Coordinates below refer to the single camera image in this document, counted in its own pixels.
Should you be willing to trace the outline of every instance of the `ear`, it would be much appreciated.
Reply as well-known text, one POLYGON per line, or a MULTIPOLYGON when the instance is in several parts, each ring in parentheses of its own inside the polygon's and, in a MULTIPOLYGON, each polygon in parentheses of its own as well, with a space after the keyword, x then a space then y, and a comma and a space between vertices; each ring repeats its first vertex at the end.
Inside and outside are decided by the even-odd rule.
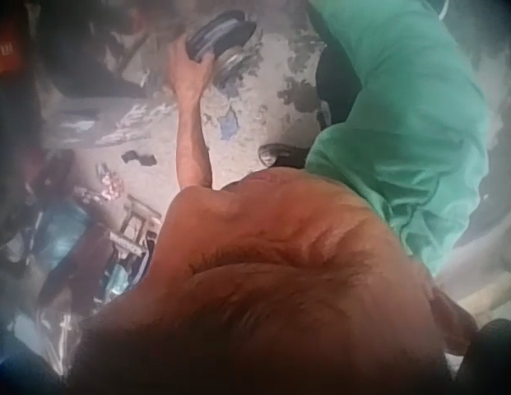
POLYGON ((429 300, 434 322, 444 338, 446 351, 464 356, 478 333, 475 319, 435 285, 422 263, 414 262, 414 269, 429 300))

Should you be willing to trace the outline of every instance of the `hand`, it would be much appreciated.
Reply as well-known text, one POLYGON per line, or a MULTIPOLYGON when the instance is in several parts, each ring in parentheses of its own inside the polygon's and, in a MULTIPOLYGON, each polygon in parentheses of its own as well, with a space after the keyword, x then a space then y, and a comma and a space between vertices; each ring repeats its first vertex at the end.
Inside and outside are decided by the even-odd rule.
POLYGON ((195 105, 209 85, 215 56, 207 53, 201 63, 194 62, 188 56, 186 40, 182 35, 168 48, 168 80, 179 105, 195 105))

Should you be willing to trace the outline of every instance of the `person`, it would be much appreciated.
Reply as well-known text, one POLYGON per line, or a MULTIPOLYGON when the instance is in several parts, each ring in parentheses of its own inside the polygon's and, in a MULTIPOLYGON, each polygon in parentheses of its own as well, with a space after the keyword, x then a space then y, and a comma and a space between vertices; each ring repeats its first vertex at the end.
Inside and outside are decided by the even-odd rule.
POLYGON ((310 6, 362 86, 304 170, 213 190, 213 57, 170 46, 181 192, 143 281, 84 323, 72 393, 450 393, 477 327, 432 274, 478 203, 484 97, 423 2, 310 6))

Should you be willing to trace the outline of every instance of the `green shirt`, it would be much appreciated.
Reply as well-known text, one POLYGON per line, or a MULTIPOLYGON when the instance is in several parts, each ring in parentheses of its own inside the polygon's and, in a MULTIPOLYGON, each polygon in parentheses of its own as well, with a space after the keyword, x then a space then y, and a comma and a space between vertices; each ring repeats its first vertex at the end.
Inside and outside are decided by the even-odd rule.
POLYGON ((363 90, 347 122, 321 133, 306 169, 353 188, 436 275, 487 173, 489 116, 474 72, 426 3, 310 3, 363 90))

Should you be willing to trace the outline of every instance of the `teal shirt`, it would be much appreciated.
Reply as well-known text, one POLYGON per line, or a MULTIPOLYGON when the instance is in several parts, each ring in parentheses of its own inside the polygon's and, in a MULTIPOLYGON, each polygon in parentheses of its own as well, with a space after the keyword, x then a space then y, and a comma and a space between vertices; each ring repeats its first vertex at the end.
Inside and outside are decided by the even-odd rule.
POLYGON ((306 169, 356 191, 436 275, 487 173, 489 115, 474 72, 426 3, 310 3, 363 90, 347 122, 318 137, 306 169))

